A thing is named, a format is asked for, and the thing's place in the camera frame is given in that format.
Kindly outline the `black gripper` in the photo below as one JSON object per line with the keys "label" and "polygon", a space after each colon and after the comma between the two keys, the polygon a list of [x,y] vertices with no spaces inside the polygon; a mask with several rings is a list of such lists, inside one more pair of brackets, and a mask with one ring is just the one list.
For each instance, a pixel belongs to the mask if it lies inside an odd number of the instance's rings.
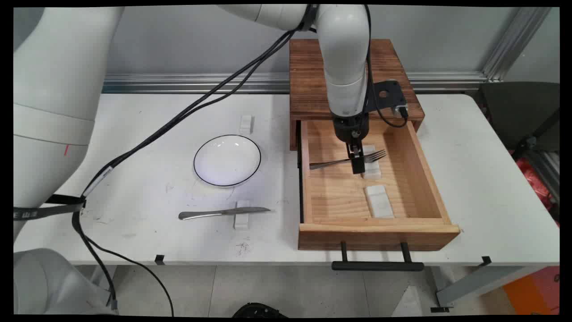
{"label": "black gripper", "polygon": [[356,114],[349,118],[333,115],[333,127],[336,137],[347,144],[347,154],[352,158],[352,173],[365,172],[365,159],[362,153],[363,140],[369,133],[369,114]]}

